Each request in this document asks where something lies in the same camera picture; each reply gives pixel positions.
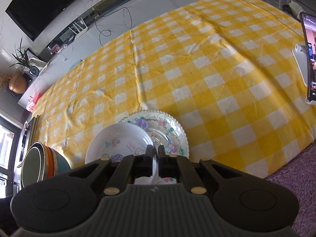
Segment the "stacked bowls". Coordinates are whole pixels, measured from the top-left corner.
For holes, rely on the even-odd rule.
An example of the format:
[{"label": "stacked bowls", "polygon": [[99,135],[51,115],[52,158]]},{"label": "stacked bowls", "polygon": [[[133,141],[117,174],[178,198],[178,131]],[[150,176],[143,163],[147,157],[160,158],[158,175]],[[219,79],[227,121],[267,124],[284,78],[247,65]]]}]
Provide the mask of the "stacked bowls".
[{"label": "stacked bowls", "polygon": [[70,170],[67,160],[40,142],[28,150],[22,165],[21,188]]}]

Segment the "brass screw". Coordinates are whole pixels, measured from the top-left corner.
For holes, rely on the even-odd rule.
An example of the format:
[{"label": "brass screw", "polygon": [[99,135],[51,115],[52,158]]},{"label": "brass screw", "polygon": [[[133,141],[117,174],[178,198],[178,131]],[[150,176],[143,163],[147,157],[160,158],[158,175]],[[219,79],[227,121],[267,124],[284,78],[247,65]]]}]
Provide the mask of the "brass screw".
[{"label": "brass screw", "polygon": [[120,192],[119,188],[116,188],[116,187],[109,187],[109,188],[104,189],[104,193],[106,195],[117,195],[119,194],[119,192]]},{"label": "brass screw", "polygon": [[193,194],[205,194],[206,193],[206,189],[204,187],[201,187],[201,186],[196,186],[196,187],[193,187],[191,189],[191,192]]}]

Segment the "black tv screen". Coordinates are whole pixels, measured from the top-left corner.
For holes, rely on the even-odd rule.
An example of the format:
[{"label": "black tv screen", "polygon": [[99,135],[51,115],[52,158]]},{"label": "black tv screen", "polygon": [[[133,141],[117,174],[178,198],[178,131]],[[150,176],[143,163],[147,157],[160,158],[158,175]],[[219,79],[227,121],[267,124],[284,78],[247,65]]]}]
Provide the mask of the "black tv screen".
[{"label": "black tv screen", "polygon": [[12,0],[6,13],[34,41],[53,19],[74,1]]}]

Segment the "teal object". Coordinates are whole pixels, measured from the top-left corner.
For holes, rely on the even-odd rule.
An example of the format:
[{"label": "teal object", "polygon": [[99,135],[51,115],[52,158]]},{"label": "teal object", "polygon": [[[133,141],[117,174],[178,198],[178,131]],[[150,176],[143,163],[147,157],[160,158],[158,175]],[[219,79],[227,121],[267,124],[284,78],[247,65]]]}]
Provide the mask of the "teal object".
[{"label": "teal object", "polygon": [[55,163],[55,168],[57,166],[57,174],[61,174],[61,173],[65,173],[69,170],[71,170],[67,160],[62,156],[60,155],[57,151],[55,151],[54,149],[50,148],[52,152],[55,153],[56,155],[56,158],[57,158],[57,165]]},{"label": "teal object", "polygon": [[70,69],[68,70],[71,71],[75,66],[77,66],[82,60],[78,60],[77,62],[75,62],[74,64],[72,64],[72,66],[70,67]]}]

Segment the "blue bowl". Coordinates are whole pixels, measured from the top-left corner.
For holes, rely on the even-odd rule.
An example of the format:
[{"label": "blue bowl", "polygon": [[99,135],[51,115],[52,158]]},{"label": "blue bowl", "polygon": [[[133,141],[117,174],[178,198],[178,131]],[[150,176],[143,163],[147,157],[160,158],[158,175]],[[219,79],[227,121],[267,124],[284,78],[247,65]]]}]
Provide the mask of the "blue bowl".
[{"label": "blue bowl", "polygon": [[49,148],[52,151],[53,157],[54,157],[54,167],[55,167],[54,175],[62,174],[71,170],[67,160],[62,155],[60,155],[57,151],[55,151],[53,148],[51,147]]}]

